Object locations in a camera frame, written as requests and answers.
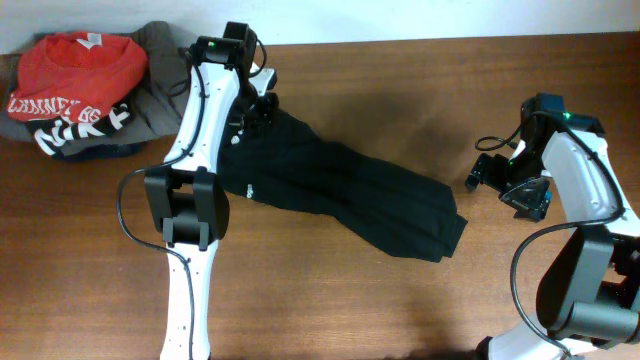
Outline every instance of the white tag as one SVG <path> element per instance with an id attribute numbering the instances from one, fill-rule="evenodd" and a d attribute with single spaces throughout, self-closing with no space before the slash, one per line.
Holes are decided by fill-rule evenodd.
<path id="1" fill-rule="evenodd" d="M 95 44 L 94 43 L 90 43 L 87 40 L 83 40 L 83 39 L 76 39 L 80 44 L 84 45 L 84 47 L 86 47 L 87 49 L 91 49 Z"/>
<path id="2" fill-rule="evenodd" d="M 102 46 L 102 34 L 87 33 L 87 40 L 93 45 Z"/>

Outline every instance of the cloth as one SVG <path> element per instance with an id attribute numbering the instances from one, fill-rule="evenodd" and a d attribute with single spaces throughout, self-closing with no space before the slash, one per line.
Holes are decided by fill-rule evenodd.
<path id="1" fill-rule="evenodd" d="M 20 58 L 7 112 L 26 123 L 46 154 L 60 155 L 68 141 L 112 136 L 131 122 L 123 98 L 146 67 L 146 54 L 126 37 L 45 36 Z"/>
<path id="2" fill-rule="evenodd" d="M 97 37 L 99 44 L 80 41 Z M 76 32 L 46 36 L 20 58 L 7 112 L 20 121 L 95 123 L 142 80 L 147 55 L 127 37 Z"/>
<path id="3" fill-rule="evenodd" d="M 185 61 L 173 42 L 171 30 L 166 22 L 154 21 L 131 34 L 131 38 L 147 54 L 148 69 L 128 96 L 128 111 L 131 123 L 112 136 L 90 137 L 66 142 L 60 147 L 63 156 L 76 155 L 99 145 L 138 144 L 163 136 L 176 134 L 182 121 L 189 93 L 169 98 L 171 85 L 185 79 Z M 26 124 L 8 116 L 9 93 L 17 86 L 17 64 L 10 63 L 7 72 L 7 91 L 0 112 L 0 136 L 17 141 L 34 142 Z"/>
<path id="4" fill-rule="evenodd" d="M 281 209 L 325 214 L 385 253 L 439 262 L 451 257 L 467 221 L 451 188 L 397 165 L 325 142 L 279 111 L 245 130 L 218 156 L 223 188 Z"/>

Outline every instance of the wood grain surface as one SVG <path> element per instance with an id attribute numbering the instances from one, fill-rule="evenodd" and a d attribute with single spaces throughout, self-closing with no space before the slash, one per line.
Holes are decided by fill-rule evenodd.
<path id="1" fill-rule="evenodd" d="M 399 359 L 471 349 L 518 323 L 508 269 L 534 230 L 486 187 L 467 193 L 476 138 L 510 134 L 523 100 L 561 94 L 600 117 L 612 166 L 640 210 L 640 35 L 609 34 L 268 47 L 282 107 L 336 140 L 452 186 L 469 225 L 439 264 L 386 256 L 333 218 L 230 196 L 216 256 L 209 336 L 216 359 Z M 118 226 L 115 191 L 172 139 L 131 158 L 67 164 L 0 140 L 0 358 L 156 359 L 164 341 L 166 257 Z M 160 242 L 141 181 L 125 215 Z M 567 239 L 525 253 L 526 309 Z M 589 359 L 640 357 L 622 345 Z"/>

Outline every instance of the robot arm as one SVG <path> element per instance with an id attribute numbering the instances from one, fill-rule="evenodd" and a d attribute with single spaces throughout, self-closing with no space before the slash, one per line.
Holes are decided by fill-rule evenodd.
<path id="1" fill-rule="evenodd" d="M 168 249 L 187 260 L 190 272 L 189 279 L 181 260 L 168 254 L 169 306 L 162 360 L 210 356 L 211 268 L 229 221 L 229 201 L 216 175 L 218 151 L 225 131 L 242 133 L 245 119 L 268 116 L 264 112 L 277 106 L 275 94 L 267 94 L 275 86 L 275 70 L 253 64 L 256 43 L 246 24 L 230 22 L 223 38 L 200 37 L 191 46 L 191 91 L 180 131 L 165 157 L 171 165 L 145 174 L 156 230 Z M 191 186 L 192 192 L 174 191 L 183 186 Z"/>
<path id="2" fill-rule="evenodd" d="M 513 156 L 482 154 L 467 186 L 490 185 L 517 210 L 516 217 L 539 221 L 551 201 L 547 174 L 567 220 L 593 220 L 575 229 L 542 278 L 533 322 L 574 354 L 640 341 L 640 221 L 611 169 L 602 126 L 595 118 L 566 113 L 561 97 L 538 94 L 523 104 L 519 129 L 522 140 Z M 603 281 L 611 264 L 626 277 L 620 284 Z M 562 355 L 524 323 L 486 345 L 482 352 L 492 360 Z"/>

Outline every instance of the white wall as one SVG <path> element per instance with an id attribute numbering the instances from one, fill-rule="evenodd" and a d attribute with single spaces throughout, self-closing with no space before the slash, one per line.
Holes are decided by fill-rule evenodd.
<path id="1" fill-rule="evenodd" d="M 640 0 L 0 0 L 0 53 L 34 32 L 133 31 L 166 20 L 219 36 L 248 22 L 265 44 L 632 31 Z"/>

